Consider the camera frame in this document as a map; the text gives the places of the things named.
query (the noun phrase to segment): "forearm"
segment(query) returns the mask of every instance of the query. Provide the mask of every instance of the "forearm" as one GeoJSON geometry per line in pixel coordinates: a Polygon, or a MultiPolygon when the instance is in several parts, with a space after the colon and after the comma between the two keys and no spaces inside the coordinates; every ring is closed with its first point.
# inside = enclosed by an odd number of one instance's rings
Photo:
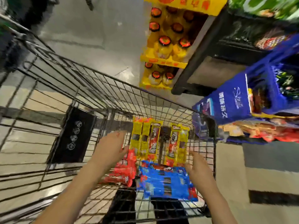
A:
{"type": "Polygon", "coordinates": [[[213,188],[203,195],[211,212],[213,224],[237,224],[227,201],[219,189],[213,188]]]}
{"type": "Polygon", "coordinates": [[[72,224],[75,222],[84,202],[105,173],[92,162],[83,166],[78,175],[58,198],[46,208],[34,224],[72,224]]]}

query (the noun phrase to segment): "hand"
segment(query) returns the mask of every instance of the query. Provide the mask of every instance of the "hand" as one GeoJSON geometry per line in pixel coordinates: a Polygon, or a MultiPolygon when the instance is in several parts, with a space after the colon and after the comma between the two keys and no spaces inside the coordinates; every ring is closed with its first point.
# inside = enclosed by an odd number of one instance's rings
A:
{"type": "Polygon", "coordinates": [[[115,166],[128,152],[129,146],[123,147],[125,131],[115,131],[102,137],[89,162],[96,164],[100,168],[108,170],[115,166]]]}
{"type": "Polygon", "coordinates": [[[198,152],[189,151],[193,156],[193,166],[186,163],[186,171],[189,174],[190,180],[195,185],[200,194],[205,197],[209,193],[218,191],[213,173],[206,160],[198,152]]]}

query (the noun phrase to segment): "shopping cart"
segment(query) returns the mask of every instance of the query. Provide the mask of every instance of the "shopping cart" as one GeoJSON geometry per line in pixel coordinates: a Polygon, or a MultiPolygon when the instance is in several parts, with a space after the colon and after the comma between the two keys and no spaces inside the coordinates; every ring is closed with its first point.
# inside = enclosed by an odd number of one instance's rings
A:
{"type": "MultiPolygon", "coordinates": [[[[195,134],[193,110],[59,56],[29,30],[20,31],[11,29],[13,44],[28,50],[26,60],[0,73],[0,223],[32,223],[90,159],[101,137],[126,130],[124,143],[130,144],[133,116],[164,121],[160,163],[170,123],[189,126],[187,150],[202,154],[215,175],[215,139],[195,134]]],[[[187,161],[192,164],[192,156],[187,161]]],[[[185,222],[204,215],[209,212],[200,196],[198,203],[146,199],[135,183],[106,184],[92,191],[76,223],[185,222]]]]}

